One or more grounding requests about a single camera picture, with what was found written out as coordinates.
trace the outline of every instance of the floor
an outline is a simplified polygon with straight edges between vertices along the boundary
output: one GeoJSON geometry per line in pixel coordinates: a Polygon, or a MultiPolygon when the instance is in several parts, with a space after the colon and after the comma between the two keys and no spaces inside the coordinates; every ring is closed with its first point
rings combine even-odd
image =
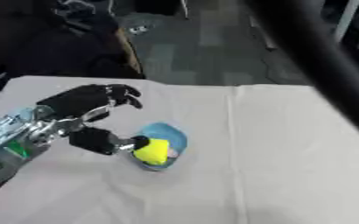
{"type": "Polygon", "coordinates": [[[147,25],[130,35],[150,80],[177,85],[306,85],[301,72],[279,50],[268,51],[250,27],[241,0],[189,0],[190,19],[131,13],[124,28],[147,25]]]}

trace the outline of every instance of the wire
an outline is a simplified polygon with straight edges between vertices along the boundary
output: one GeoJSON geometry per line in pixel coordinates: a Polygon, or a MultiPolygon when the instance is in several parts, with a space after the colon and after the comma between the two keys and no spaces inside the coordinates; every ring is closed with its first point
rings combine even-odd
{"type": "MultiPolygon", "coordinates": [[[[256,33],[253,32],[254,30],[256,30],[256,29],[254,29],[253,27],[250,26],[250,36],[260,44],[259,38],[257,37],[256,33]]],[[[270,65],[268,65],[268,62],[265,61],[265,52],[264,51],[260,51],[260,53],[258,55],[258,58],[260,59],[261,63],[264,64],[264,67],[265,67],[264,77],[265,77],[265,79],[272,82],[273,84],[282,85],[281,83],[279,83],[278,81],[276,81],[276,80],[272,79],[272,77],[270,77],[271,68],[270,68],[270,65]]]]}

